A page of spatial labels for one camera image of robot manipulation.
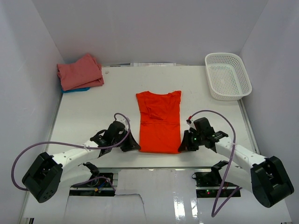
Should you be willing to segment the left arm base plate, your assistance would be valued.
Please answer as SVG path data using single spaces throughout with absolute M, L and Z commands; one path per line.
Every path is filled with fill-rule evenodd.
M 105 178 L 100 178 L 90 183 L 71 187 L 69 196 L 115 196 L 115 190 Z

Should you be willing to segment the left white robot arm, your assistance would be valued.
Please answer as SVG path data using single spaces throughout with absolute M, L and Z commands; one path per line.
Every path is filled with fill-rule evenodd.
M 108 129 L 97 132 L 81 146 L 59 154 L 39 154 L 22 178 L 22 183 L 39 203 L 54 196 L 59 186 L 95 186 L 101 176 L 91 160 L 117 147 L 123 152 L 141 149 L 125 123 L 115 120 Z

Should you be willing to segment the orange t shirt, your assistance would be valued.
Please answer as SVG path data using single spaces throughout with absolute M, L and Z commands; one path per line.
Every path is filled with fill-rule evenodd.
M 181 144 L 181 91 L 136 94 L 140 111 L 140 152 L 178 154 Z

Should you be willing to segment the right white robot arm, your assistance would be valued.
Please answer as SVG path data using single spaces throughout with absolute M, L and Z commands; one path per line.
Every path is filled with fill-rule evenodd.
M 267 158 L 235 144 L 225 132 L 216 132 L 207 118 L 186 122 L 189 129 L 184 131 L 179 152 L 193 152 L 205 146 L 227 157 L 226 161 L 213 165 L 210 172 L 197 172 L 194 179 L 198 185 L 222 186 L 228 181 L 251 192 L 266 208 L 294 193 L 293 184 L 278 157 Z

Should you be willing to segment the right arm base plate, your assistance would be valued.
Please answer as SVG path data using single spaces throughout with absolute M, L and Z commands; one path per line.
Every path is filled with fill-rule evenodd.
M 209 171 L 198 171 L 192 174 L 192 179 L 196 181 L 197 198 L 216 198 L 222 181 L 218 171 L 223 169 L 222 167 L 226 167 L 227 164 L 228 161 L 220 161 Z M 228 197 L 236 187 L 230 182 L 224 182 L 220 197 Z

